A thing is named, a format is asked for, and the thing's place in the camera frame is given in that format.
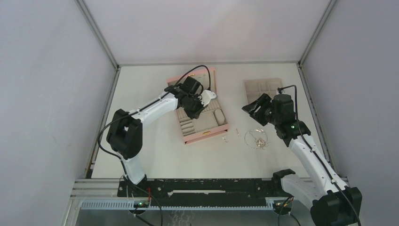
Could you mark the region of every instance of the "metal frame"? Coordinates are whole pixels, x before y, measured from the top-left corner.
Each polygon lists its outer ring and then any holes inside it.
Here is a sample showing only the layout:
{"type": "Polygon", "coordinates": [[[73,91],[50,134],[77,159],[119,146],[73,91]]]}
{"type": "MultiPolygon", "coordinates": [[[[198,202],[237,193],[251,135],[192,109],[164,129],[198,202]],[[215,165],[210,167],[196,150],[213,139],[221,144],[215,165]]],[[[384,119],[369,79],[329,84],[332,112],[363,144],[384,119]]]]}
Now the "metal frame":
{"type": "Polygon", "coordinates": [[[311,93],[311,90],[309,89],[308,86],[308,82],[307,79],[305,77],[305,74],[303,73],[303,68],[298,64],[296,64],[297,68],[298,68],[298,72],[299,75],[301,77],[302,80],[302,84],[303,84],[303,89],[305,90],[305,95],[306,98],[308,99],[308,103],[309,103],[309,107],[311,109],[311,114],[313,117],[313,121],[314,124],[316,126],[316,131],[319,135],[319,139],[320,139],[320,144],[321,144],[321,149],[323,150],[323,154],[324,157],[326,158],[327,162],[330,163],[331,167],[333,168],[334,171],[336,170],[336,164],[334,163],[334,159],[332,158],[332,155],[330,154],[330,150],[329,150],[329,145],[328,145],[328,141],[326,139],[326,136],[323,132],[323,126],[320,123],[318,114],[317,114],[317,108],[315,106],[315,103],[313,102],[313,95],[311,93]]]}
{"type": "Polygon", "coordinates": [[[94,20],[93,15],[91,14],[90,10],[87,7],[87,4],[84,0],[75,0],[76,4],[78,5],[82,15],[86,19],[87,24],[89,25],[91,31],[93,32],[94,36],[98,40],[100,46],[103,48],[105,54],[107,55],[108,59],[110,60],[112,66],[115,69],[118,69],[118,63],[116,62],[115,57],[113,56],[110,47],[108,46],[107,42],[103,34],[100,31],[96,21],[94,20]]]}
{"type": "MultiPolygon", "coordinates": [[[[309,178],[304,179],[309,186],[314,186],[309,178]]],[[[118,197],[120,190],[119,179],[78,179],[72,189],[68,202],[67,211],[64,216],[63,226],[74,226],[77,222],[80,210],[134,210],[135,202],[146,201],[148,197],[118,197]]],[[[263,206],[241,206],[241,207],[181,207],[162,206],[163,210],[274,210],[275,203],[282,202],[287,197],[265,197],[263,206]]],[[[139,208],[139,210],[159,210],[157,206],[139,208]]]]}
{"type": "Polygon", "coordinates": [[[120,64],[124,66],[169,66],[169,65],[240,65],[240,64],[296,64],[296,60],[286,61],[226,61],[226,62],[184,62],[184,63],[158,63],[158,64],[120,64]]]}
{"type": "Polygon", "coordinates": [[[301,67],[304,64],[311,48],[313,47],[314,42],[316,41],[319,34],[323,30],[323,27],[326,24],[326,21],[328,20],[328,18],[330,17],[330,14],[331,14],[332,10],[334,9],[337,2],[338,2],[338,0],[330,0],[330,2],[327,5],[326,10],[324,10],[324,13],[321,16],[321,19],[320,19],[319,23],[317,24],[316,29],[314,30],[313,35],[312,35],[311,39],[309,40],[309,43],[306,45],[305,51],[302,53],[301,59],[298,62],[298,64],[301,67]]]}
{"type": "MultiPolygon", "coordinates": [[[[105,102],[105,107],[103,110],[103,114],[102,114],[102,118],[100,120],[100,124],[98,125],[97,131],[100,131],[101,128],[103,128],[105,126],[105,123],[107,121],[107,117],[110,111],[110,107],[111,107],[111,102],[112,102],[112,98],[113,95],[115,93],[115,89],[116,89],[116,85],[118,84],[118,79],[119,79],[119,74],[120,74],[120,67],[118,67],[118,69],[115,71],[111,86],[110,86],[110,91],[108,93],[107,96],[107,100],[105,102]]],[[[93,148],[91,149],[91,156],[88,160],[87,163],[87,167],[85,169],[85,174],[86,177],[91,177],[91,173],[93,172],[93,168],[94,168],[94,164],[96,162],[96,158],[97,158],[97,154],[98,154],[98,143],[97,143],[97,139],[95,139],[94,144],[93,144],[93,148]]]]}

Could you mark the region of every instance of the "gray wall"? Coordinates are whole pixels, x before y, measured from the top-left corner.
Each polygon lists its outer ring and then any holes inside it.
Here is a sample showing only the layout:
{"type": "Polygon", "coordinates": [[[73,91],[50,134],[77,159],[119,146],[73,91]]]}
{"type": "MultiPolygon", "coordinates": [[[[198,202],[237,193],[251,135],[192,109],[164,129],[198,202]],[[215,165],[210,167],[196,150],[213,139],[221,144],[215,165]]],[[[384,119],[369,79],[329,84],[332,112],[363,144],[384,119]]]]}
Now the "gray wall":
{"type": "Polygon", "coordinates": [[[114,71],[73,0],[0,18],[0,225],[60,225],[114,71]]]}
{"type": "Polygon", "coordinates": [[[328,0],[86,2],[120,64],[295,61],[328,4],[328,0]]]}
{"type": "Polygon", "coordinates": [[[339,172],[363,194],[365,225],[399,202],[399,2],[338,1],[304,64],[339,172]]]}

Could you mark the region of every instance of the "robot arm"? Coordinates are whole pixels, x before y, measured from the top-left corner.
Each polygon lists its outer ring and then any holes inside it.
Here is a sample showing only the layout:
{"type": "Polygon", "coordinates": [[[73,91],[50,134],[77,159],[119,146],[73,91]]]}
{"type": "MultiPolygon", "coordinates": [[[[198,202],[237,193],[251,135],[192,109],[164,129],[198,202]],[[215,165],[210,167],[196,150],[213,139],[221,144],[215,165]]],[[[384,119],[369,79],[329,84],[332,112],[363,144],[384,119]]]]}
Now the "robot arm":
{"type": "Polygon", "coordinates": [[[138,153],[143,146],[143,128],[159,117],[182,107],[187,116],[197,119],[212,99],[217,98],[211,90],[203,90],[196,94],[202,86],[197,80],[187,77],[183,83],[165,88],[156,99],[145,106],[125,112],[115,112],[107,135],[111,148],[122,157],[126,173],[134,184],[138,184],[145,173],[141,167],[138,153]]]}
{"type": "Polygon", "coordinates": [[[348,225],[357,221],[353,211],[359,215],[360,191],[356,187],[349,188],[328,164],[310,130],[297,119],[290,95],[278,94],[272,100],[263,94],[242,109],[263,126],[274,125],[277,136],[295,153],[312,178],[315,187],[307,185],[291,169],[285,169],[274,173],[272,180],[311,211],[317,226],[348,225]]]}

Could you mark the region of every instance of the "cable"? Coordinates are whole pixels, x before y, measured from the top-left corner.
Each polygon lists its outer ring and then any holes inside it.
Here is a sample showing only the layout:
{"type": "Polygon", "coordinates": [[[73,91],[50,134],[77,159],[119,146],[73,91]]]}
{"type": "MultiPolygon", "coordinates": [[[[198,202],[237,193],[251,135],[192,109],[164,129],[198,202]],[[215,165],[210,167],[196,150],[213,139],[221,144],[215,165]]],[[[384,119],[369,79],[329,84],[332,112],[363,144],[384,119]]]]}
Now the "cable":
{"type": "MultiPolygon", "coordinates": [[[[148,105],[144,106],[141,110],[144,110],[144,109],[150,107],[151,105],[157,103],[158,101],[159,101],[159,99],[156,99],[155,101],[153,101],[153,102],[149,103],[148,105]]],[[[135,115],[135,114],[137,114],[137,113],[138,113],[138,112],[133,112],[133,113],[127,114],[127,115],[125,115],[125,116],[123,116],[123,117],[120,117],[120,118],[114,120],[114,121],[111,121],[111,122],[108,123],[106,126],[104,126],[104,128],[98,133],[98,136],[97,136],[97,144],[98,144],[98,146],[100,147],[100,149],[103,150],[104,152],[110,154],[110,155],[113,155],[113,156],[117,157],[120,161],[122,161],[122,158],[121,158],[119,155],[114,154],[114,153],[111,153],[111,152],[109,152],[109,151],[107,151],[107,150],[105,150],[105,149],[103,148],[103,146],[101,145],[101,137],[102,137],[102,135],[103,135],[105,129],[107,129],[108,127],[110,127],[113,123],[116,123],[117,121],[120,121],[120,120],[122,120],[122,119],[125,119],[125,118],[127,118],[127,117],[130,117],[130,116],[135,115]]]]}
{"type": "MultiPolygon", "coordinates": [[[[301,134],[301,138],[302,140],[305,142],[305,144],[309,147],[310,150],[312,150],[311,145],[306,141],[306,139],[303,137],[301,128],[299,127],[299,119],[298,119],[298,101],[297,101],[297,92],[296,92],[296,85],[291,85],[291,86],[287,86],[287,87],[283,87],[283,88],[279,88],[278,91],[279,93],[281,93],[281,90],[286,89],[286,88],[290,88],[290,87],[294,87],[295,88],[295,116],[296,116],[296,124],[298,126],[299,129],[299,133],[301,134]]],[[[359,219],[358,214],[355,211],[354,206],[352,205],[351,201],[348,199],[348,197],[346,197],[346,195],[343,193],[342,189],[338,186],[337,182],[332,182],[332,180],[334,179],[333,176],[331,175],[330,171],[327,169],[327,166],[324,164],[324,162],[321,160],[320,156],[317,154],[317,152],[312,150],[312,153],[316,156],[316,158],[319,160],[319,162],[321,163],[321,165],[323,166],[324,170],[326,171],[326,173],[328,174],[328,176],[331,179],[331,183],[335,185],[335,187],[341,192],[341,194],[344,196],[344,198],[347,200],[348,204],[351,206],[353,212],[355,213],[356,216],[356,220],[358,221],[358,225],[361,226],[361,222],[359,219]]]]}
{"type": "Polygon", "coordinates": [[[342,189],[337,185],[337,183],[335,182],[335,183],[333,183],[333,184],[334,184],[334,185],[336,186],[336,188],[341,192],[341,194],[344,196],[344,198],[348,201],[349,205],[350,205],[351,208],[352,208],[352,211],[355,213],[355,217],[356,217],[356,220],[358,221],[358,225],[361,226],[361,222],[360,222],[360,219],[359,219],[359,215],[358,215],[358,213],[356,212],[355,207],[352,205],[351,201],[349,201],[348,197],[343,193],[342,189]]]}
{"type": "Polygon", "coordinates": [[[280,216],[281,216],[281,212],[283,211],[283,208],[285,207],[285,204],[288,202],[288,200],[290,200],[293,196],[290,195],[284,202],[283,205],[281,206],[280,212],[279,212],[279,216],[277,217],[277,224],[280,226],[280,216]]]}
{"type": "Polygon", "coordinates": [[[150,222],[144,220],[141,216],[139,216],[139,215],[137,215],[137,214],[135,214],[135,213],[134,213],[133,215],[135,216],[135,218],[137,218],[137,219],[143,221],[143,222],[146,223],[147,225],[149,225],[149,226],[154,226],[154,225],[151,224],[150,222]]]}
{"type": "MultiPolygon", "coordinates": [[[[125,178],[126,180],[129,180],[129,181],[130,181],[129,176],[126,175],[126,177],[124,177],[124,178],[125,178]]],[[[158,207],[159,207],[159,209],[160,209],[161,226],[162,226],[162,224],[163,224],[163,213],[162,213],[162,207],[161,207],[160,203],[158,202],[158,200],[157,200],[152,194],[150,194],[150,193],[146,192],[145,190],[141,189],[139,186],[135,185],[133,182],[132,182],[132,184],[133,184],[134,187],[136,187],[137,189],[139,189],[139,190],[141,190],[142,192],[146,193],[147,195],[151,196],[151,198],[153,198],[153,199],[155,200],[155,202],[157,203],[157,205],[158,205],[158,207]]]]}
{"type": "Polygon", "coordinates": [[[301,226],[301,223],[299,223],[299,220],[296,219],[296,217],[294,215],[291,214],[291,212],[289,213],[290,216],[292,216],[292,218],[298,223],[299,226],[301,226]]]}
{"type": "Polygon", "coordinates": [[[205,65],[203,65],[206,69],[207,69],[207,71],[208,71],[208,78],[209,78],[209,87],[208,87],[208,90],[211,90],[211,73],[209,72],[209,69],[208,69],[208,67],[206,67],[205,65]]]}
{"type": "Polygon", "coordinates": [[[200,95],[202,94],[202,92],[204,92],[204,86],[200,83],[201,85],[201,92],[199,93],[200,95]]]}

